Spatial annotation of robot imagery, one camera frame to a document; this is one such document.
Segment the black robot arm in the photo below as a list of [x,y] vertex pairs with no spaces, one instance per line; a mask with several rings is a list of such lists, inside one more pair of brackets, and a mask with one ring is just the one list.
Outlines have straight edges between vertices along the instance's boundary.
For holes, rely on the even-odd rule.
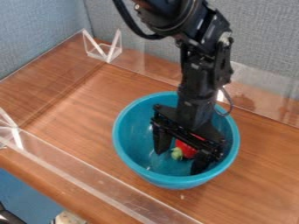
[[163,154],[174,139],[195,149],[191,174],[197,175],[222,159],[226,140],[211,124],[218,113],[218,93],[226,91],[234,70],[230,22],[207,0],[132,0],[145,33],[123,0],[112,0],[132,32],[145,39],[175,39],[181,48],[182,83],[178,106],[154,105],[154,149]]

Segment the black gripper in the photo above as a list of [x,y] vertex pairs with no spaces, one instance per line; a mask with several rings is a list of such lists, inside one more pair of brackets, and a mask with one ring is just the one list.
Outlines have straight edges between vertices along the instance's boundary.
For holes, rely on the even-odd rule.
[[195,150],[191,175],[205,172],[213,161],[223,156],[223,135],[213,125],[217,95],[201,95],[197,91],[178,90],[174,106],[154,105],[154,150],[158,155],[167,152],[174,139],[187,143]]

